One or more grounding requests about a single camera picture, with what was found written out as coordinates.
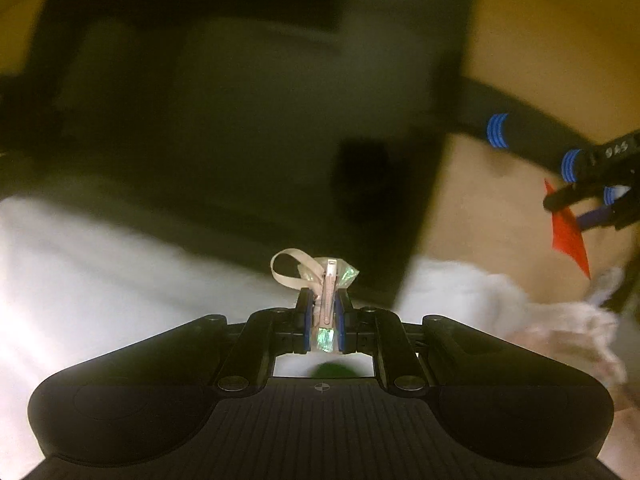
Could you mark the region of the red packet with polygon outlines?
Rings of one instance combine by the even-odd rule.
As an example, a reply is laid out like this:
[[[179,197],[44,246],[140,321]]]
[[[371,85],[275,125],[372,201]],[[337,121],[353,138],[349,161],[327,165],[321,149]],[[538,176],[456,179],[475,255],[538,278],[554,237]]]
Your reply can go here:
[[[588,280],[591,278],[586,244],[572,207],[551,214],[552,248],[569,256]]]

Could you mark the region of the green lid glass jar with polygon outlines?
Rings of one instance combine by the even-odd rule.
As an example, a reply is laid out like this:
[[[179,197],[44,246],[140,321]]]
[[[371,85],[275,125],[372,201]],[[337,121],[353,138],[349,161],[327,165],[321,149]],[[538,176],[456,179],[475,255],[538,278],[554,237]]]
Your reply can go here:
[[[310,373],[311,378],[336,379],[357,377],[356,370],[345,364],[327,362],[316,366]]]

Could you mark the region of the white fringed cloth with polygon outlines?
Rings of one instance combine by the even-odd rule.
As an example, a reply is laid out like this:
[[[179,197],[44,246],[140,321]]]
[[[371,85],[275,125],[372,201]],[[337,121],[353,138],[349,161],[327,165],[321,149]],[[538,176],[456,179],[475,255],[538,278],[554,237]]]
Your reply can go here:
[[[273,278],[203,259],[114,223],[43,200],[1,203],[1,474],[41,460],[27,402],[51,374],[207,313],[232,323],[295,295]],[[617,318],[594,301],[535,304],[510,278],[417,256],[395,311],[441,314],[598,378],[626,382],[612,351]]]

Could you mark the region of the black television monitor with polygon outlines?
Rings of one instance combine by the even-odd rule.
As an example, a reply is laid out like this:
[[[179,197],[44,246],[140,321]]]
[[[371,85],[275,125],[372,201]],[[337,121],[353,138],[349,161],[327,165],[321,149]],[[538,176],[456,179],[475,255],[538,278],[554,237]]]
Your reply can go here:
[[[472,0],[1,0],[1,145],[105,217],[262,270],[341,257],[391,304]]]

